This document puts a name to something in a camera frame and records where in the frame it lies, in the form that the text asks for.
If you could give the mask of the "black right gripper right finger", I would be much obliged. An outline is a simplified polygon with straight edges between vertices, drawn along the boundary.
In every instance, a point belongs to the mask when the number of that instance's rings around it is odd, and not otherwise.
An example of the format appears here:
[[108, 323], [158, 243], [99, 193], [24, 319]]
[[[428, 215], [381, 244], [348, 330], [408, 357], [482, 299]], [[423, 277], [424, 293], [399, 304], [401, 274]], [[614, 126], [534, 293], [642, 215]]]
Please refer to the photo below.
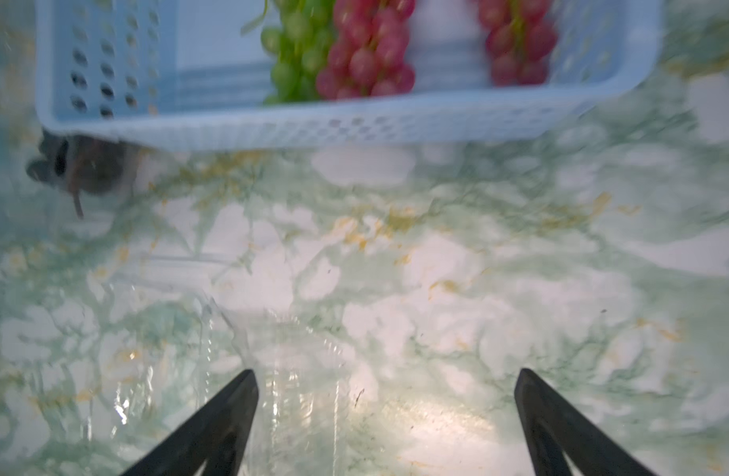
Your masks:
[[535, 474], [654, 474], [586, 418], [538, 374], [523, 368], [514, 398]]

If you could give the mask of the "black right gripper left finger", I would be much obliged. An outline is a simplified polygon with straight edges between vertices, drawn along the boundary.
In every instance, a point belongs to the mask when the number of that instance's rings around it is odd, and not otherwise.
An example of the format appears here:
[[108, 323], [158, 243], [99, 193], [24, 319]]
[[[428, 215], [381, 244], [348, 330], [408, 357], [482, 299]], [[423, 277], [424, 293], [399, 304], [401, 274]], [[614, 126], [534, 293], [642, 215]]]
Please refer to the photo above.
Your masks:
[[253, 371], [233, 378], [124, 476], [237, 476], [257, 410]]

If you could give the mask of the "white perforated plastic basket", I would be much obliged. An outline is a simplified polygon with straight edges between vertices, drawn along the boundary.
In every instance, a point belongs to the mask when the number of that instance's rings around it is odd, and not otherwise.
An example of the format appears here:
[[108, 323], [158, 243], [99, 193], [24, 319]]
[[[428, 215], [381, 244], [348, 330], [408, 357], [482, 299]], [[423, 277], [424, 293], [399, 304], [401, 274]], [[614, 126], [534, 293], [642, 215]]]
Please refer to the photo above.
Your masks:
[[651, 73], [659, 1], [556, 1], [559, 41], [542, 86], [497, 88], [466, 1], [422, 1], [404, 96], [268, 106], [273, 60], [259, 1], [39, 1], [35, 107], [56, 135], [168, 151], [535, 138]]

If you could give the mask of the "black grape bunch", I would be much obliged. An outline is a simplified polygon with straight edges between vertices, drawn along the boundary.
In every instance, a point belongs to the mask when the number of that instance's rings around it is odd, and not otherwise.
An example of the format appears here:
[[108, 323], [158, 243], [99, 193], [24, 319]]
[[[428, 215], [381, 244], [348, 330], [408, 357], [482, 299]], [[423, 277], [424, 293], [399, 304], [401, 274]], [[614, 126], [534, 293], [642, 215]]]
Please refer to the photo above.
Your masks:
[[42, 131], [38, 156], [25, 168], [34, 182], [71, 196], [78, 218], [84, 217], [81, 198], [106, 196], [118, 190], [136, 172], [140, 148], [85, 135], [59, 136]]

